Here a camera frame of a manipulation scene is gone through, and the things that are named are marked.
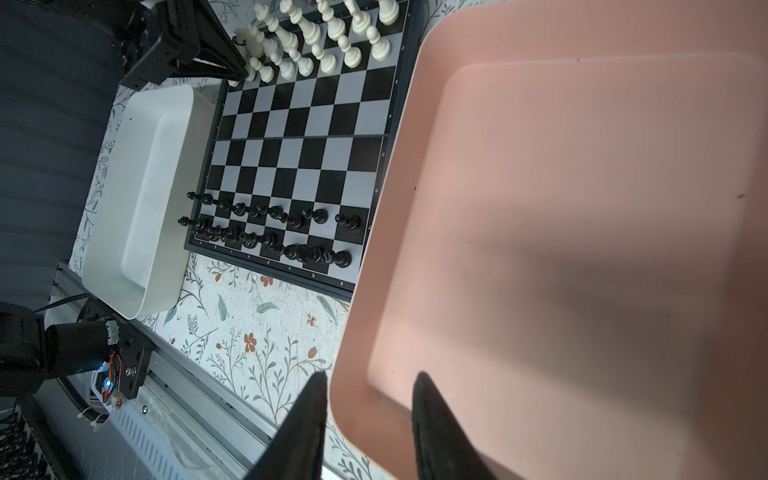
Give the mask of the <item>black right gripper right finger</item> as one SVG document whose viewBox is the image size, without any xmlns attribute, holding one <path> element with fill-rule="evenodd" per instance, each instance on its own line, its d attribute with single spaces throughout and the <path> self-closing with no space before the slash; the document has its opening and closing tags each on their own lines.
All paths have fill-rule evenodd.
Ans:
<svg viewBox="0 0 768 480">
<path fill-rule="evenodd" d="M 495 479 L 431 377 L 417 375 L 412 430 L 419 479 Z"/>
</svg>

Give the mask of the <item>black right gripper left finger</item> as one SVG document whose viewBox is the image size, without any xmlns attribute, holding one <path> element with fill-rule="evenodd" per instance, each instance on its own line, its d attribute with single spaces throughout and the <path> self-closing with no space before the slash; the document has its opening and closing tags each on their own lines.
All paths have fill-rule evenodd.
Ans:
<svg viewBox="0 0 768 480">
<path fill-rule="evenodd" d="M 318 480 L 324 464 L 328 377 L 311 375 L 276 434 L 244 479 Z"/>
</svg>

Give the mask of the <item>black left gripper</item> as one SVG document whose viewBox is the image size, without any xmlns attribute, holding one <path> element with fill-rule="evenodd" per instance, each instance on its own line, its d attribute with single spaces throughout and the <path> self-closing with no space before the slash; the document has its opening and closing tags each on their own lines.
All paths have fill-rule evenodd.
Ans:
<svg viewBox="0 0 768 480">
<path fill-rule="evenodd" d="M 246 60 L 206 1 L 159 1 L 133 9 L 119 37 L 119 84 L 139 91 L 168 78 L 242 81 Z"/>
</svg>

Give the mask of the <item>black chess pawn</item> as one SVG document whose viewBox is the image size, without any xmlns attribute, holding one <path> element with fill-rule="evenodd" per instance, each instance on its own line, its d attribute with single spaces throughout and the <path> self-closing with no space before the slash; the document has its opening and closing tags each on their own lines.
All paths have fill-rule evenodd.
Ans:
<svg viewBox="0 0 768 480">
<path fill-rule="evenodd" d="M 350 231 L 357 231 L 361 228 L 362 220 L 358 215 L 347 215 L 338 213 L 334 217 L 335 222 Z"/>
</svg>

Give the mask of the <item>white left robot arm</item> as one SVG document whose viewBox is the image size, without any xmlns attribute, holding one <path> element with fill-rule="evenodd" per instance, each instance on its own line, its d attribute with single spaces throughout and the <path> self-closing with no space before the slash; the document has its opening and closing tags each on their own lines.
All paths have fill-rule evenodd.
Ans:
<svg viewBox="0 0 768 480">
<path fill-rule="evenodd" d="M 138 91 L 168 78 L 240 81 L 246 62 L 207 1 L 4 1 L 75 20 L 75 30 L 96 34 L 107 56 L 102 79 Z M 1 305 L 1 394 L 37 392 L 49 379 L 99 367 L 117 348 L 113 321 L 46 327 L 42 310 Z"/>
</svg>

